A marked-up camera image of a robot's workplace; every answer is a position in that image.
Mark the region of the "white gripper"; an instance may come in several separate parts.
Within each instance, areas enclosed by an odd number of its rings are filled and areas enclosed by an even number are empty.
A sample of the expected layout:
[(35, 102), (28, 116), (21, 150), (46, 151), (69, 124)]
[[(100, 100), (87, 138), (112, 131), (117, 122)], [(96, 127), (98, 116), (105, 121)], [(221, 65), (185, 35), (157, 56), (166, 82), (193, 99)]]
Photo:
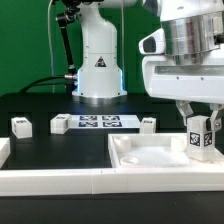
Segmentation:
[(176, 66), (166, 56), (146, 56), (142, 61), (144, 86), (151, 97), (173, 99), (187, 125), (193, 114), (189, 101), (212, 103), (206, 119), (208, 131), (219, 131), (224, 116), (224, 59), (207, 56), (202, 65)]

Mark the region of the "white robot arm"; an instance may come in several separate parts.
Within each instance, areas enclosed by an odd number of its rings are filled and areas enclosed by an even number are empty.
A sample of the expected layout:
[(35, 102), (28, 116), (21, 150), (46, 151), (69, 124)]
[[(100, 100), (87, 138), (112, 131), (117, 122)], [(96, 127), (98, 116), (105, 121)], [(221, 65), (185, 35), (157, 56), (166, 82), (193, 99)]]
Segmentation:
[[(72, 95), (94, 103), (124, 96), (117, 66), (117, 31), (104, 20), (101, 8), (132, 6), (137, 0), (59, 0), (66, 11), (57, 17), (62, 36), (66, 26), (81, 22), (83, 65), (76, 69), (67, 49)], [(143, 81), (152, 97), (173, 99), (184, 119), (192, 102), (208, 103), (207, 127), (221, 128), (224, 112), (224, 0), (142, 0), (160, 18), (161, 28), (139, 42)]]

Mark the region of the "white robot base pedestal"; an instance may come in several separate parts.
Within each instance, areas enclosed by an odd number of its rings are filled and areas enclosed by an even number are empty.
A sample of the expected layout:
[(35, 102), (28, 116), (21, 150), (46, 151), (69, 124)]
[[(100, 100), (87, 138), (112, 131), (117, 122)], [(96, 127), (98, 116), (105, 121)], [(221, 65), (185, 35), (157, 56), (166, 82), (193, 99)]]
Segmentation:
[(97, 3), (81, 5), (78, 14), (83, 37), (83, 64), (78, 69), (76, 101), (110, 104), (127, 95), (117, 65), (117, 30), (99, 13)]

